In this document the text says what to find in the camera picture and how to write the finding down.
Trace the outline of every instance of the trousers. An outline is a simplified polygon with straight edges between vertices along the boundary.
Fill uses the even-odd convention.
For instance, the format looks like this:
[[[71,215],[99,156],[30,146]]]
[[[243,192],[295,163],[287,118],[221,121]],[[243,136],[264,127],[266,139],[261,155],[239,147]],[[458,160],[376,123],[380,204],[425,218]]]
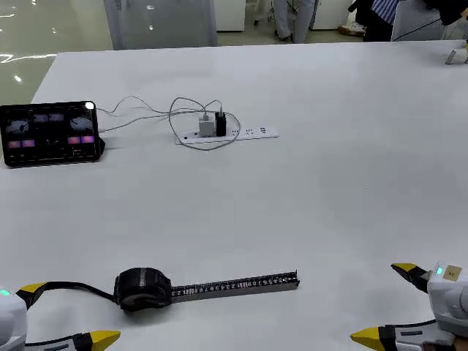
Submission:
[[[302,44],[306,40],[312,16],[314,15],[314,5],[317,0],[299,0],[299,10],[295,17],[293,30],[290,28],[288,16],[287,0],[273,0],[273,10],[275,14],[276,29],[280,38],[286,38],[292,34],[292,39],[297,44]]]

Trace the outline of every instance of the white cabinet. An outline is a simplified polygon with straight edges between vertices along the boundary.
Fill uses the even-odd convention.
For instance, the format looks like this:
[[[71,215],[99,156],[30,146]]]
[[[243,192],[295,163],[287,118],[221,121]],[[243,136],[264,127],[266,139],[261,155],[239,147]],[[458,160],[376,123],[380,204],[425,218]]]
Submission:
[[[246,0],[213,0],[216,30],[243,31],[246,17]]]
[[[314,29],[336,29],[346,24],[352,0],[317,0]]]

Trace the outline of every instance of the striped shirt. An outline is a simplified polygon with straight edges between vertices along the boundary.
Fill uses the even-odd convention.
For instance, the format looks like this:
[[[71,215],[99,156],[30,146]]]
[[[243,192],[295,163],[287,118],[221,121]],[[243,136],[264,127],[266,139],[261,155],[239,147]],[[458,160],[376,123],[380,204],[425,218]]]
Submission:
[[[382,18],[385,22],[393,25],[396,14],[396,6],[400,0],[375,0],[372,5],[372,11]]]

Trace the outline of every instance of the black cable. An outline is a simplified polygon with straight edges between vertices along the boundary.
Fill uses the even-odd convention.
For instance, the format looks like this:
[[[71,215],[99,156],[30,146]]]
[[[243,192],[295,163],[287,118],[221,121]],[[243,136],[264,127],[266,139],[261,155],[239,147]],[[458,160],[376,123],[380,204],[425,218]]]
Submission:
[[[416,28],[416,29],[413,30],[413,31],[409,31],[408,33],[405,33],[405,34],[400,35],[399,37],[397,37],[397,38],[395,38],[394,40],[392,40],[392,42],[396,42],[398,39],[401,39],[401,38],[403,38],[403,37],[405,37],[405,36],[407,36],[407,35],[413,34],[413,33],[415,33],[416,31],[420,31],[421,29],[424,29],[425,27],[428,27],[428,26],[430,26],[431,24],[434,24],[434,23],[439,22],[439,21],[440,21],[440,18],[437,19],[437,20],[433,20],[432,22],[426,23],[424,26],[421,26],[421,27],[419,27],[419,28]]]
[[[48,282],[47,283],[47,288],[46,290],[55,290],[55,289],[80,289],[80,290],[87,290],[90,293],[94,293],[102,298],[105,298],[107,300],[110,300],[112,302],[116,302],[114,299],[114,296],[104,292],[102,290],[99,290],[95,287],[92,287],[91,285],[87,285],[84,283],[78,283],[78,282]]]

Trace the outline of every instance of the white cable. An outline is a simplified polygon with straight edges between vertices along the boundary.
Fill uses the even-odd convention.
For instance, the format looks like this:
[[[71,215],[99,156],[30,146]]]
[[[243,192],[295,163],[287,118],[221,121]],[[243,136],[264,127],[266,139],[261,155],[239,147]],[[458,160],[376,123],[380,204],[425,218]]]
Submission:
[[[199,148],[197,146],[192,146],[192,145],[189,145],[189,144],[186,144],[182,141],[182,139],[178,136],[177,132],[175,131],[176,129],[174,128],[173,126],[173,122],[172,122],[172,117],[173,116],[177,116],[177,115],[181,115],[181,114],[185,114],[185,113],[216,113],[218,111],[212,111],[212,110],[206,110],[206,108],[214,103],[219,103],[219,106],[220,106],[220,110],[222,110],[222,103],[219,101],[219,100],[213,100],[211,102],[209,102],[207,105],[202,105],[200,104],[198,101],[195,101],[193,99],[189,99],[189,98],[186,98],[186,97],[177,97],[173,100],[171,106],[170,106],[170,109],[169,111],[167,112],[162,112],[162,111],[158,111],[158,110],[155,110],[154,108],[152,108],[152,106],[150,106],[147,102],[145,102],[143,99],[141,99],[140,97],[136,97],[135,95],[129,95],[128,97],[124,97],[123,99],[121,99],[117,105],[112,109],[112,110],[105,110],[103,108],[97,108],[97,110],[100,110],[100,111],[103,111],[103,112],[106,112],[106,113],[109,113],[109,114],[113,114],[117,111],[117,108],[120,106],[120,104],[125,101],[126,99],[137,99],[139,101],[141,101],[150,111],[152,112],[155,112],[155,113],[158,113],[159,115],[155,115],[155,116],[144,116],[144,117],[138,117],[138,118],[135,118],[129,122],[126,122],[125,124],[121,124],[121,125],[118,125],[116,127],[112,127],[112,128],[107,128],[107,129],[101,129],[99,130],[99,133],[105,133],[105,132],[110,132],[110,131],[113,131],[113,130],[117,130],[117,129],[120,129],[120,128],[123,128],[123,127],[126,127],[126,126],[129,126],[130,124],[133,124],[137,121],[141,121],[143,119],[152,119],[152,118],[160,118],[159,121],[164,121],[165,119],[167,119],[169,121],[169,125],[170,125],[170,128],[172,129],[175,137],[177,138],[177,140],[181,143],[181,145],[183,146],[186,146],[187,148],[193,148],[194,150],[201,150],[201,151],[211,151],[211,150],[216,150],[218,148],[222,148],[224,146],[227,146],[231,143],[233,143],[239,136],[240,132],[241,132],[241,122],[232,114],[232,113],[224,113],[226,116],[229,116],[231,117],[232,119],[235,120],[236,124],[238,125],[238,128],[237,128],[237,132],[236,134],[233,136],[233,139],[232,140],[228,140],[227,142],[224,142],[220,145],[217,145],[217,146],[214,146],[212,148]],[[193,102],[199,106],[201,106],[201,109],[197,109],[197,108],[190,108],[190,107],[180,107],[180,108],[177,108],[175,110],[173,110],[173,107],[174,107],[174,104],[178,101],[178,100],[186,100],[186,101],[190,101],[190,102]]]
[[[201,107],[203,108],[203,112],[204,112],[204,113],[207,112],[206,106],[211,105],[212,103],[216,102],[216,100],[213,100],[213,101],[210,102],[208,105],[203,106],[203,105],[200,104],[198,101],[195,101],[195,100],[193,100],[193,99],[189,99],[189,98],[187,98],[187,97],[177,97],[177,98],[174,99],[173,103],[170,105],[168,120],[169,120],[170,128],[173,130],[175,137],[177,138],[177,140],[178,140],[183,146],[186,146],[187,148],[193,148],[194,150],[211,151],[211,150],[216,150],[217,148],[222,148],[222,147],[228,146],[229,144],[234,143],[234,141],[239,137],[239,133],[241,132],[241,122],[240,122],[232,113],[226,113],[226,116],[230,116],[230,117],[234,118],[234,120],[235,120],[235,121],[237,122],[237,124],[238,124],[238,129],[237,129],[237,132],[236,132],[236,134],[234,135],[233,139],[228,140],[227,142],[225,142],[225,143],[223,143],[223,144],[220,144],[220,145],[217,145],[217,146],[214,146],[214,147],[212,147],[212,148],[199,148],[199,147],[197,147],[197,146],[185,144],[185,143],[182,141],[182,139],[178,136],[177,132],[175,131],[174,126],[173,126],[173,122],[172,122],[172,119],[171,119],[171,117],[172,117],[172,115],[173,115],[173,107],[174,107],[174,104],[175,104],[178,100],[186,100],[186,101],[190,101],[190,102],[193,102],[193,103],[195,103],[195,104],[198,104],[199,106],[201,106]]]

